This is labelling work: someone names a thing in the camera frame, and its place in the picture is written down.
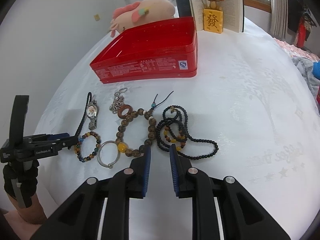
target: metal chain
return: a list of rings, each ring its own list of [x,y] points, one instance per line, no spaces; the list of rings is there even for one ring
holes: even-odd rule
[[[115,93],[115,97],[113,99],[113,103],[110,105],[109,110],[116,114],[119,110],[119,108],[124,105],[124,97],[121,96],[121,93],[125,93],[128,90],[128,88],[121,88],[119,91]]]

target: pink plush toy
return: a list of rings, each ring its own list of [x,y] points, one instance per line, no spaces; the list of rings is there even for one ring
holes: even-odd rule
[[[175,7],[168,0],[143,0],[116,9],[112,15],[111,37],[116,30],[121,33],[129,28],[174,18]]]

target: hand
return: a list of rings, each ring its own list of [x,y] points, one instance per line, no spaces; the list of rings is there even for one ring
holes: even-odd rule
[[[23,199],[30,200],[30,203],[26,203],[26,207],[31,206],[31,197],[36,193],[38,184],[36,179],[38,176],[38,166],[39,162],[34,160],[32,167],[29,170],[24,171],[23,163],[14,161],[10,164],[7,164],[3,168],[4,190],[8,195],[16,199],[11,180],[18,179],[18,181],[21,183],[20,190]]]

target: red tin box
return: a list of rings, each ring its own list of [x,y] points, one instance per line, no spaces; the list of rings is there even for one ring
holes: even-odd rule
[[[192,17],[128,29],[90,63],[104,84],[140,79],[193,77],[197,33]]]

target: curtain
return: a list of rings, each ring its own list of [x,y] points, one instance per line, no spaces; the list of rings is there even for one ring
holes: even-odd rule
[[[284,39],[288,29],[288,0],[271,0],[270,34]]]

